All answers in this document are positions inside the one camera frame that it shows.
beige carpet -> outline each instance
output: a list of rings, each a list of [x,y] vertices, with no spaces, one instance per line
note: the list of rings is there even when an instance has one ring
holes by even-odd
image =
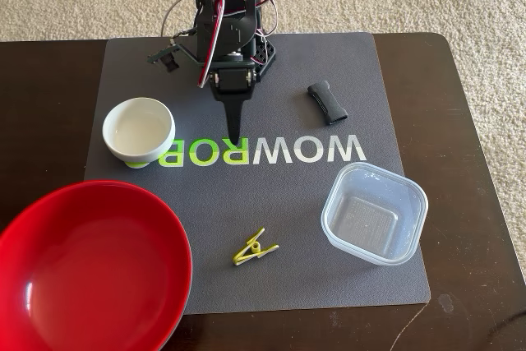
[[[158,35],[173,0],[0,0],[0,40]],[[450,42],[526,268],[526,0],[277,0],[279,31],[433,31]],[[192,0],[168,32],[191,23]]]

red plastic bowl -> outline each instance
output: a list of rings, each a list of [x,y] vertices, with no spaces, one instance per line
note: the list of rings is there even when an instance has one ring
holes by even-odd
[[[190,283],[187,235],[157,196],[125,182],[72,184],[0,237],[0,349],[160,349]]]

green letters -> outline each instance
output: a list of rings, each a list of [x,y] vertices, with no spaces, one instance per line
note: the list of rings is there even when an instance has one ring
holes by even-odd
[[[248,139],[246,137],[241,138],[241,148],[236,147],[230,139],[223,139],[224,144],[227,145],[228,149],[223,153],[223,160],[226,164],[248,164]],[[233,154],[241,155],[239,159],[233,159]]]
[[[201,160],[197,158],[197,149],[200,145],[203,144],[209,145],[212,149],[212,154],[207,160]],[[211,164],[214,164],[215,161],[219,158],[219,147],[217,143],[211,139],[199,139],[194,141],[190,145],[190,149],[188,150],[188,156],[190,157],[190,160],[197,166],[210,166]]]
[[[165,168],[180,168],[184,161],[184,140],[174,140],[172,147],[175,145],[175,150],[169,150],[166,154],[159,158],[159,164]],[[168,158],[175,158],[175,160],[167,161]]]

small white bowl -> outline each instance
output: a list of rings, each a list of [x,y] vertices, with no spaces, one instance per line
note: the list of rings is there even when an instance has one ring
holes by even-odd
[[[138,169],[170,149],[175,137],[175,122],[170,110],[158,100],[134,98],[108,113],[102,136],[117,158]]]

yellow clothespin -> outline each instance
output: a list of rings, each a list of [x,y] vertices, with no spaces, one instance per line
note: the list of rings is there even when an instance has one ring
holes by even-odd
[[[279,247],[277,244],[273,244],[266,250],[261,250],[261,245],[257,241],[257,238],[259,238],[263,232],[265,232],[265,228],[258,230],[254,236],[247,240],[247,246],[242,248],[236,255],[233,256],[233,264],[235,266],[239,266],[255,256],[261,258],[262,256],[272,252],[273,250],[276,250]],[[251,249],[252,254],[243,255],[249,248]]]

